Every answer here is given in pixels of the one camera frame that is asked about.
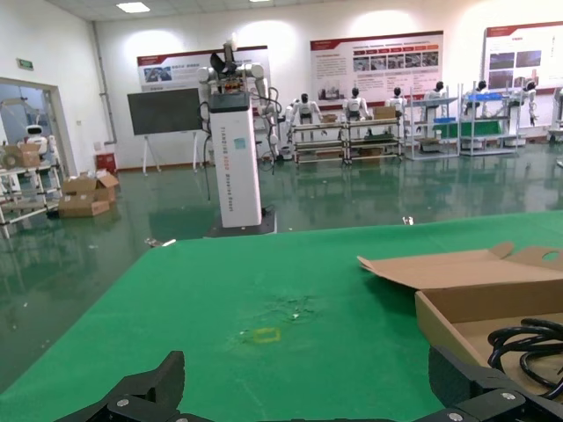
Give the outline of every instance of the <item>green mat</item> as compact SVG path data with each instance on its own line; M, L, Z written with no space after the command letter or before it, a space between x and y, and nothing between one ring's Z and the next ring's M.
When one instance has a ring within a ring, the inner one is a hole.
M562 247L562 217L196 240L151 251L0 397L0 420L59 418L171 350L186 354L180 409L215 421L419 418L441 406L428 386L413 291L364 272L356 255L506 240Z

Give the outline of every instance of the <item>coiled black cable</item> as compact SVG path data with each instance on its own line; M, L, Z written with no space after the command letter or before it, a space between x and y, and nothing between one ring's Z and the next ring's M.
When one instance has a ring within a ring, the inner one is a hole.
M514 336L521 336L523 334L529 336L508 342ZM563 354L563 325L543 319L524 318L522 326L502 328L494 331L489 334L487 340L493 347L493 353L491 353L488 359L488 364L491 367L504 372L501 362L502 355L508 352L524 352L520 357L522 371L530 379L549 389L541 397L553 400L563 393L563 378L559 382L551 382L538 375L530 367L530 363L534 360Z

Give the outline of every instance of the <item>cardboard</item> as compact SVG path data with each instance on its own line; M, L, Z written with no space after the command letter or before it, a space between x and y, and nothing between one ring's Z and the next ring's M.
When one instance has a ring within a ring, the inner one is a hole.
M519 326L525 317L563 324L563 280L423 290L415 296L419 326L431 345L448 347L466 363L488 367L488 335ZM522 353L506 353L506 374L534 394L545 393L520 369ZM535 371L557 382L560 356L535 360Z
M24 143L19 147L15 145L5 145L4 151L10 156L10 160L5 165L8 169L17 167L39 167L41 159L39 156L40 145L34 143Z
M362 267L390 281L419 290L415 295L420 329L434 346L448 347L466 363L488 367L493 348L488 335L518 326L525 317L563 323L563 250L514 245L407 258L367 260ZM520 369L521 353L507 353L507 375L532 393L545 390ZM558 356L534 362L554 382Z
M92 193L98 201L115 202L115 187L119 180L107 173L96 178L83 174L78 178L65 180L62 184L62 194L75 196L80 193Z
M396 119L395 107L373 107L373 118L374 120L386 120L386 119Z
M509 255L514 245L490 250L421 255L369 261L358 257L374 274L416 289L563 279L563 256L544 260L559 250L530 247Z
M59 201L61 218L93 217L109 211L109 202L96 200L92 193L66 195Z

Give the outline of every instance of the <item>yellow tape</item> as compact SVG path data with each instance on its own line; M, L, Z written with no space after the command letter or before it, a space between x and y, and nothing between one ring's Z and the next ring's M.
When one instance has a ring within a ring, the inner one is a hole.
M260 328L252 332L254 343L274 343L282 339L279 328Z

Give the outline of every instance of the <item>wall poster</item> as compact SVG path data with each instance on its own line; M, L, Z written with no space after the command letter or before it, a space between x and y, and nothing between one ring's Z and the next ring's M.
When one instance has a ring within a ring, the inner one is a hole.
M340 106L354 87L372 106L395 87L415 95L442 79L443 31L311 41L311 99Z
M209 57L213 53L218 53L224 59L222 50L190 51L172 55L137 57L142 91L198 88L197 69L209 67ZM234 55L238 64L261 64L264 66L266 78L270 79L270 64L266 46L241 47ZM255 90L255 88L252 88L251 81L249 81L249 85L251 85L251 91Z
M487 28L483 78L491 91L521 88L536 81L537 89L563 86L563 22Z

